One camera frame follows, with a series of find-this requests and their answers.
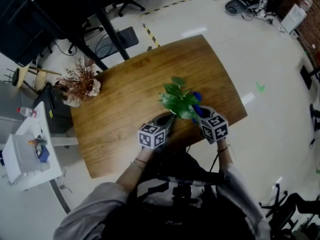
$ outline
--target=white floor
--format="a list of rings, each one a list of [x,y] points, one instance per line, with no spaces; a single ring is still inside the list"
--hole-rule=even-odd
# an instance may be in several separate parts
[[[177,1],[180,0],[140,2],[146,11],[151,11]],[[226,14],[224,5],[228,1],[192,0],[143,17],[134,7],[126,9],[124,17],[118,17],[117,10],[111,9],[109,17],[115,29],[134,28],[139,44],[127,49],[130,57],[145,52],[148,46],[156,47],[142,24],[147,25],[160,45],[204,35],[223,63],[248,114],[230,127],[228,141],[234,163],[252,194],[258,201],[267,202],[272,196],[272,186],[280,181],[281,187],[290,193],[299,190],[304,198],[315,199],[319,194],[315,167],[320,145],[316,142],[309,149],[314,134],[309,104],[319,107],[319,84],[314,81],[311,90],[307,90],[300,76],[302,65],[310,68],[307,56],[296,40],[278,31],[278,22],[271,26],[255,18],[245,21],[241,16]],[[94,34],[89,42],[103,34]],[[70,43],[60,40],[58,44],[66,53]],[[63,72],[75,57],[82,56],[79,50],[74,57],[65,56],[54,46],[53,54],[44,60],[43,66]],[[108,67],[122,61],[119,53],[103,60]],[[257,83],[265,89],[259,90]],[[190,154],[209,170],[216,149],[203,140],[191,147]],[[64,184],[72,192],[65,189],[62,193],[71,209],[96,185],[115,181],[122,173],[91,179],[78,147],[61,147],[57,153],[61,164],[67,166]]]

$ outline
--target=dried flower arrangement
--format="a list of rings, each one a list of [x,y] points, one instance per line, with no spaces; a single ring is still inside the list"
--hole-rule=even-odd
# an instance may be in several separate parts
[[[56,87],[64,92],[66,100],[81,103],[100,92],[101,84],[95,79],[95,66],[86,66],[79,58],[72,68],[65,69],[67,76],[61,77]]]

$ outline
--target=person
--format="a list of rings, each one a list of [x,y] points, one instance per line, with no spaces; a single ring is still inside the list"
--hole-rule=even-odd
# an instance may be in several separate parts
[[[185,150],[143,148],[115,183],[97,186],[66,216],[53,239],[154,238],[174,231],[180,237],[211,237],[208,232],[217,239],[269,240],[270,226],[228,147],[225,138],[217,142],[219,173],[205,171]]]

